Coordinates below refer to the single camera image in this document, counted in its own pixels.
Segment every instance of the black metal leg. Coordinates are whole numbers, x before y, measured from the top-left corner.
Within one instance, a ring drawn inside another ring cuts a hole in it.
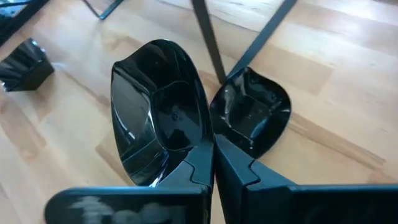
[[[287,13],[293,8],[297,0],[285,0],[276,13],[271,17],[270,21],[266,26],[260,31],[259,35],[254,39],[253,43],[245,51],[241,59],[232,68],[232,71],[228,74],[228,77],[236,73],[242,68],[247,67],[257,53],[262,49],[264,44],[266,44],[269,37],[274,33],[278,25],[282,22]]]
[[[193,10],[198,19],[203,38],[209,51],[211,61],[217,74],[218,82],[223,84],[226,80],[223,61],[221,60],[220,51],[218,50],[216,36],[211,25],[210,16],[204,0],[192,0]]]
[[[101,20],[105,20],[124,0],[115,0],[105,11],[101,14],[95,11],[94,7],[87,1],[83,0],[83,2],[88,6],[91,12]]]

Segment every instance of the glossy surface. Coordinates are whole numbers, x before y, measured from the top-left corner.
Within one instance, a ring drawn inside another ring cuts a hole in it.
[[[397,223],[398,185],[296,185],[216,135],[216,179],[228,224]]]
[[[398,7],[386,1],[294,6],[250,64],[284,87],[293,107],[261,163],[299,184],[398,182]],[[99,22],[81,0],[51,0],[0,47],[3,59],[32,36],[56,69],[37,92],[0,91],[2,223],[42,223],[47,200],[68,187],[132,185],[114,141],[110,76],[142,45],[176,41],[211,102],[220,85],[187,3],[124,1]],[[226,72],[277,3],[207,0]],[[223,224],[217,187],[211,219]]]
[[[210,105],[215,134],[222,134],[258,158],[278,140],[289,120],[291,105],[275,82],[244,68],[228,78]]]
[[[34,90],[53,72],[44,49],[27,39],[0,62],[0,80],[5,91]]]
[[[192,61],[168,40],[149,42],[114,64],[114,134],[135,184],[156,185],[203,138],[212,139],[211,125],[201,117],[208,113],[205,97]]]

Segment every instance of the black plastic edge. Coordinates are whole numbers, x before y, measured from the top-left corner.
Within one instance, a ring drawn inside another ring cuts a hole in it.
[[[259,220],[287,223],[292,198],[289,186],[295,184],[259,161],[254,161],[250,169],[260,178],[260,182],[248,185],[245,189],[243,223],[256,223]]]
[[[218,192],[221,198],[226,223],[241,223],[244,204],[244,189],[247,185],[259,182],[250,170],[254,159],[237,148],[224,136],[215,136],[215,170]]]
[[[32,42],[35,42],[35,40],[29,38],[23,41],[23,43],[14,49],[14,51],[17,50],[21,45],[26,43],[31,44]],[[6,92],[36,90],[41,86],[41,84],[43,84],[47,77],[49,77],[55,71],[45,54],[45,50],[38,45],[33,47],[37,49],[35,53],[38,57],[40,57],[40,60],[35,62],[34,66],[30,68],[30,71],[23,75],[16,85],[5,88]],[[12,57],[12,53],[14,53],[14,51],[11,52],[7,57]]]
[[[199,187],[206,195],[206,223],[210,223],[213,194],[213,143],[202,144],[190,151],[187,158],[166,177],[159,187]]]

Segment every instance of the wood grain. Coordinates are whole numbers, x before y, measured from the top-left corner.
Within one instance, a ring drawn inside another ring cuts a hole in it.
[[[208,0],[227,72],[280,3]],[[125,0],[103,22],[82,1],[51,0],[0,48],[0,59],[28,37],[46,49],[56,72],[37,91],[0,92],[4,223],[43,223],[46,201],[69,187],[133,185],[113,139],[115,61],[170,39],[191,56],[208,101],[220,87],[188,0]],[[251,67],[281,84],[293,107],[263,164],[300,184],[397,182],[394,1],[299,0]],[[224,223],[216,188],[212,209],[212,223]]]

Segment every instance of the black object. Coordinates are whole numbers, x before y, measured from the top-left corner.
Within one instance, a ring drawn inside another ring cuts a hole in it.
[[[0,46],[49,0],[0,0]]]
[[[218,50],[217,41],[214,35],[213,26],[211,25],[210,16],[207,11],[205,1],[192,1],[193,10],[198,19],[198,23],[205,39],[207,49],[210,53],[211,62],[215,68],[218,82],[223,84],[226,80],[224,66],[221,61],[221,55]]]
[[[290,112],[286,91],[249,67],[229,76],[210,105],[215,134],[256,159],[278,140]]]
[[[124,0],[114,0],[114,2],[112,2],[112,4],[103,12],[97,12],[95,8],[88,2],[88,0],[83,0],[90,11],[101,20],[105,20],[123,1]]]
[[[189,56],[171,41],[154,40],[116,62],[111,107],[123,166],[136,184],[151,187],[67,190],[48,202],[46,222],[209,223],[214,135]],[[154,205],[161,208],[146,209]],[[148,221],[146,210],[168,215]]]
[[[183,161],[206,169],[200,182],[211,185],[211,166],[200,164],[213,156],[206,95],[177,44],[154,40],[116,62],[111,108],[119,155],[137,185],[156,185]]]
[[[249,108],[280,108],[276,114],[286,118],[287,113],[282,109],[290,103],[283,100],[284,91],[276,83],[265,81],[249,68],[229,77],[217,94],[216,102],[211,104],[211,115],[216,120],[213,123],[225,125],[217,121],[226,115],[220,113],[220,108],[230,110],[232,114],[238,113],[233,106],[224,105],[227,100],[232,102],[233,98],[237,99],[237,103],[248,101],[252,104]],[[189,85],[190,89],[185,89],[185,85]],[[267,92],[272,94],[261,95],[262,98],[257,100],[258,93],[264,91],[257,88],[259,85],[267,86]],[[229,97],[222,93],[225,90],[233,90],[234,93]],[[253,100],[239,99],[244,97]],[[46,206],[45,219],[48,224],[209,223],[213,148],[218,190],[228,224],[398,222],[398,205],[395,203],[398,185],[296,185],[245,153],[253,151],[239,148],[247,147],[247,144],[232,143],[226,134],[228,129],[221,129],[220,134],[215,134],[213,138],[203,86],[188,55],[173,42],[152,41],[115,64],[112,108],[116,142],[127,173],[135,179],[132,173],[138,174],[147,167],[151,167],[148,170],[158,167],[160,171],[139,175],[145,177],[143,184],[151,183],[155,187],[87,188],[61,192]],[[187,125],[180,125],[189,123],[184,121],[196,121],[197,116],[200,121],[194,122],[197,125],[192,130]],[[260,118],[258,116],[254,120],[260,121]],[[235,126],[243,127],[243,133],[250,133],[258,126],[248,122],[250,125],[246,127],[247,121],[240,121],[244,119],[233,119]],[[281,121],[280,124],[284,125],[278,129],[280,131],[285,126],[285,120]],[[187,138],[191,136],[191,131],[198,133],[197,126],[201,130],[198,135],[200,140]],[[167,133],[177,131],[182,131],[185,138],[169,141],[171,138],[167,136],[172,134]],[[269,136],[274,139],[268,145],[279,137],[277,134]],[[147,151],[141,156],[149,155],[155,161],[156,156],[152,156],[150,148],[143,146],[153,145],[151,149],[168,154],[173,149],[186,150],[184,146],[187,144],[190,146],[185,158],[165,160],[165,163],[158,162],[155,166],[151,165],[153,162],[146,162],[150,159],[143,159],[140,164],[138,157],[135,157],[140,151]],[[123,158],[125,154],[129,154],[137,164],[129,164]],[[168,176],[162,177],[159,174],[167,170],[167,165],[164,167],[163,164],[170,161],[179,164]]]
[[[4,91],[36,90],[53,72],[44,49],[32,39],[21,43],[0,62],[0,80]]]
[[[397,223],[398,185],[296,185],[216,135],[226,223]]]

